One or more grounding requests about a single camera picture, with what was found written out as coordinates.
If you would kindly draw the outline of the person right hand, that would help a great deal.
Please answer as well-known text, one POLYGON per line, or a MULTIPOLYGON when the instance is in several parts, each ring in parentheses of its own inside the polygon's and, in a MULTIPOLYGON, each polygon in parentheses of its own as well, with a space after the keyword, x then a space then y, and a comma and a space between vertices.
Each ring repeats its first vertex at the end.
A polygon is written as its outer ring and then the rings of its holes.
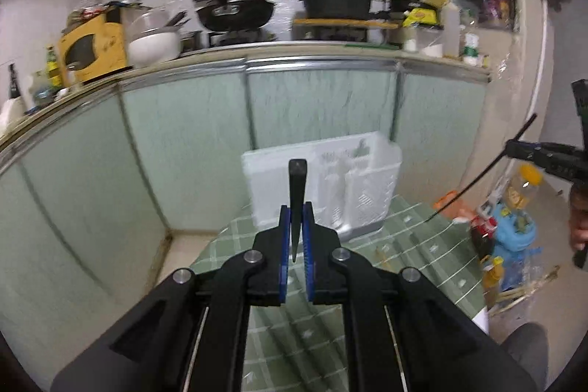
POLYGON ((588 197, 586 188, 572 186, 569 195, 569 210, 570 246, 573 250, 582 251, 587 244, 588 236, 588 197))

